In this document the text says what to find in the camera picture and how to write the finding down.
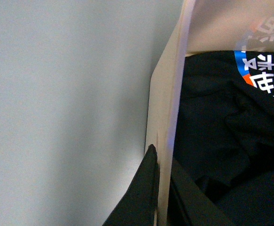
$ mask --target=black fabric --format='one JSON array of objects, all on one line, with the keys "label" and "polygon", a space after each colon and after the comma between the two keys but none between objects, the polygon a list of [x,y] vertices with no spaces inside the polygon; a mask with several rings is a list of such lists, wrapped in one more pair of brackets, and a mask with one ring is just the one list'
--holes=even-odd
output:
[{"label": "black fabric", "polygon": [[[258,67],[263,56],[271,56],[272,67]],[[244,61],[251,60],[257,68],[250,67],[249,76],[271,74],[268,83],[258,78],[250,85],[233,51],[186,58],[174,145],[174,158],[207,197],[235,216],[238,210],[222,202],[226,195],[274,172],[274,53],[246,52]],[[270,225],[266,216],[244,225]]]},{"label": "black fabric", "polygon": [[168,217],[174,226],[233,226],[173,159]]},{"label": "black fabric", "polygon": [[157,208],[159,169],[156,148],[150,145],[127,192],[104,226],[152,226]]}]

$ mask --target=orange stripe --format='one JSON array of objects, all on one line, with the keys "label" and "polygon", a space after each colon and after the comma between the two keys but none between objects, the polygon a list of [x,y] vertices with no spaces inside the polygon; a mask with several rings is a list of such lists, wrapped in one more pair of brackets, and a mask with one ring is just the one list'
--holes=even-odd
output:
[{"label": "orange stripe", "polygon": [[250,74],[247,74],[245,76],[243,76],[243,79],[246,81],[246,83],[248,83],[251,86],[254,86],[254,84],[252,83],[251,79],[250,79]]}]

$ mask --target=logo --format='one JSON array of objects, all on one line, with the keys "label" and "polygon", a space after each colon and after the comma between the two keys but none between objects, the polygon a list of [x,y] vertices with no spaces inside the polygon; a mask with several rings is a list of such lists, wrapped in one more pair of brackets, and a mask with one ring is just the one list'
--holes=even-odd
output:
[{"label": "logo", "polygon": [[[260,54],[257,58],[248,60],[245,51],[234,51],[237,68],[240,75],[246,83],[259,88],[262,91],[267,91],[268,94],[273,94],[274,74],[271,73],[274,67],[272,55]],[[257,74],[250,74],[249,69],[255,70]]]}]

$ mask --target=blue stripe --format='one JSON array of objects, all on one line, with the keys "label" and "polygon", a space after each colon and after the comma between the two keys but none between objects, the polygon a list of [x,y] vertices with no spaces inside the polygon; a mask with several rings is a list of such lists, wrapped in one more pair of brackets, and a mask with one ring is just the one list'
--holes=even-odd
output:
[{"label": "blue stripe", "polygon": [[237,63],[237,68],[239,73],[241,74],[241,76],[245,76],[247,74],[249,74],[249,70],[245,70],[244,69],[244,62],[242,61],[242,59],[246,59],[246,53],[242,52],[242,51],[234,51],[235,54],[235,59],[236,59],[236,63]]}]

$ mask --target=white wall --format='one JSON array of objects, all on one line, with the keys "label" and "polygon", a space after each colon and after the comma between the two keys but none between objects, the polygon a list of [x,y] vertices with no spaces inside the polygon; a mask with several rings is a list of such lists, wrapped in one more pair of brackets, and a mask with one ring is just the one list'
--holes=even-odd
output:
[{"label": "white wall", "polygon": [[181,4],[0,1],[0,226],[102,225],[142,160]]}]

